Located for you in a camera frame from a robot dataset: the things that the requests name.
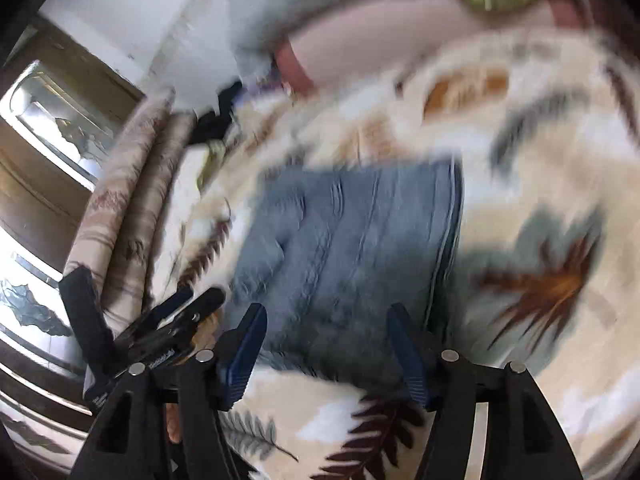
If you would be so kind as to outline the blue denim pants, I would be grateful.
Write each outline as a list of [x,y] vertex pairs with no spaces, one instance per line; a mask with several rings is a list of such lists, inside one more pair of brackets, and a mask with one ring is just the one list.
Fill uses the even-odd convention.
[[290,167],[267,180],[231,281],[224,322],[265,307],[262,362],[369,391],[400,385],[386,313],[427,328],[462,213],[453,157],[356,169]]

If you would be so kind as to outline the beige floral folded quilt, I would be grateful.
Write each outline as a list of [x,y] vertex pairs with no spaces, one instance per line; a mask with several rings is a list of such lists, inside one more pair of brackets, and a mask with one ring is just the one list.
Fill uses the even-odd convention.
[[144,98],[126,120],[89,197],[64,276],[84,266],[91,272],[96,289],[103,287],[132,194],[152,146],[168,121],[175,96],[174,88],[160,88]]

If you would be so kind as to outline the pink bolster pillow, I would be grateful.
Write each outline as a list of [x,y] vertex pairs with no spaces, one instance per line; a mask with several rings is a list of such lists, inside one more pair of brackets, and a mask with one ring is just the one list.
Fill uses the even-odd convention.
[[310,93],[480,32],[585,28],[590,22],[580,0],[538,0],[504,12],[475,10],[462,0],[352,0],[291,32],[273,58],[283,82]]

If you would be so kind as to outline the wooden cabinet with glass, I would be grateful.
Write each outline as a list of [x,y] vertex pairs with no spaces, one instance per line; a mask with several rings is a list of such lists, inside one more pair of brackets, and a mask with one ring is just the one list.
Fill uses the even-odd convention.
[[92,416],[58,284],[140,91],[45,18],[1,66],[1,421],[36,476],[70,472]]

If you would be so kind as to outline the leaf pattern blanket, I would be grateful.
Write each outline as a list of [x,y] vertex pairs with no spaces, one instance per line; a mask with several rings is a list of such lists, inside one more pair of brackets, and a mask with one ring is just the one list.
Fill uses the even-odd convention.
[[264,177],[459,157],[451,337],[523,362],[588,479],[639,473],[639,60],[600,32],[495,32],[310,98],[246,101],[172,190],[152,289],[231,280]]

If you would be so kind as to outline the striped brown folded quilt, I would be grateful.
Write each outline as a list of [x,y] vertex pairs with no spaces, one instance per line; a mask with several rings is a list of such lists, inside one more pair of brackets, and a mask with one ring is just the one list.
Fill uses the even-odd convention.
[[158,219],[195,124],[192,110],[168,118],[134,187],[101,292],[105,322],[114,335],[141,314]]

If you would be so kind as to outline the black garment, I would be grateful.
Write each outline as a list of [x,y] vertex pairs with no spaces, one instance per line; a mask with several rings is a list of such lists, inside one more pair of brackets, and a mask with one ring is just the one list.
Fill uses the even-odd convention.
[[242,82],[237,79],[218,93],[218,110],[208,110],[198,118],[191,132],[189,145],[222,140],[233,120],[234,101],[242,93]]

